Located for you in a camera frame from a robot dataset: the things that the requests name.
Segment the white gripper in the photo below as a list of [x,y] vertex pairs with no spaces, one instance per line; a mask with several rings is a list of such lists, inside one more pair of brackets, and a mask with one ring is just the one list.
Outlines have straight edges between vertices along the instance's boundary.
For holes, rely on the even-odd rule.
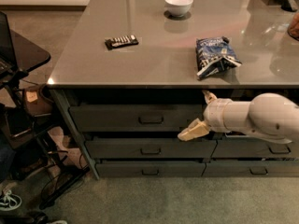
[[225,126],[224,110],[231,99],[217,99],[217,96],[208,90],[202,90],[207,103],[204,111],[204,121],[195,119],[187,128],[178,134],[181,141],[190,141],[209,134],[210,130],[217,133],[229,133],[231,130]]

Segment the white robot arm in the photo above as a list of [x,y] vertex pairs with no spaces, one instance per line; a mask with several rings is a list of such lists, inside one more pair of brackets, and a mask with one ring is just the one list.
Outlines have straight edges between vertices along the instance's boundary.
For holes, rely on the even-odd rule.
[[250,102],[217,98],[203,90],[206,109],[203,120],[195,119],[178,134],[181,141],[189,141],[210,132],[242,133],[264,141],[289,144],[299,141],[299,107],[276,93],[263,93]]

